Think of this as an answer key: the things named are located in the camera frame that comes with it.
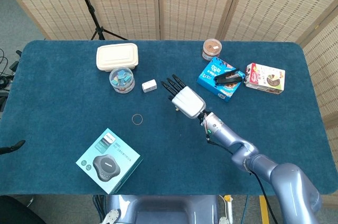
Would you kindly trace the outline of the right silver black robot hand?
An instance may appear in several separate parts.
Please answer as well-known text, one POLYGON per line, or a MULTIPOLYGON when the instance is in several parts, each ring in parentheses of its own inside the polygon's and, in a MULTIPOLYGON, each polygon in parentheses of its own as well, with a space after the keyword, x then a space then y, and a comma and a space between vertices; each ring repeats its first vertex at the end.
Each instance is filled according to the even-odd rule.
POLYGON ((201 119, 208 114, 205 101, 177 75, 172 74, 161 85, 170 93, 170 102, 188 118, 201 119))

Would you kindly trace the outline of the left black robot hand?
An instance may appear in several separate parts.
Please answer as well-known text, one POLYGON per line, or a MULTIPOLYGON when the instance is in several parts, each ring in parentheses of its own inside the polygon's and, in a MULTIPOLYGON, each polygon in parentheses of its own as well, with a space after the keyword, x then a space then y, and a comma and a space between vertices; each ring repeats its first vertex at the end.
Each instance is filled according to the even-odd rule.
POLYGON ((0 155, 8 154, 8 153, 17 151, 17 150, 20 149, 24 144, 25 144, 25 140, 21 140, 21 141, 17 142, 17 143, 16 143, 15 145, 13 145, 13 146, 1 147, 1 148, 0 148, 0 155))

